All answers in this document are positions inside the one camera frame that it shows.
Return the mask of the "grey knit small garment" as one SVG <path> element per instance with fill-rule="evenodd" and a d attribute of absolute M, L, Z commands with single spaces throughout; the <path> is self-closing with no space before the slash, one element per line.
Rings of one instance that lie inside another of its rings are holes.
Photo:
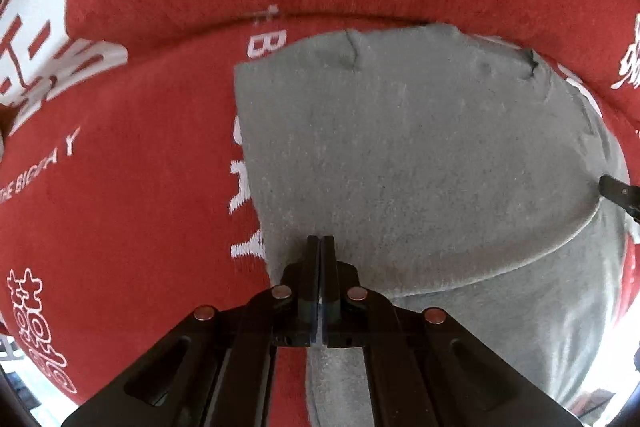
<path fill-rule="evenodd" d="M 620 299 L 614 134 L 535 51 L 448 25 L 308 38 L 234 70 L 269 276 L 311 235 L 395 305 L 438 306 L 571 405 Z"/>

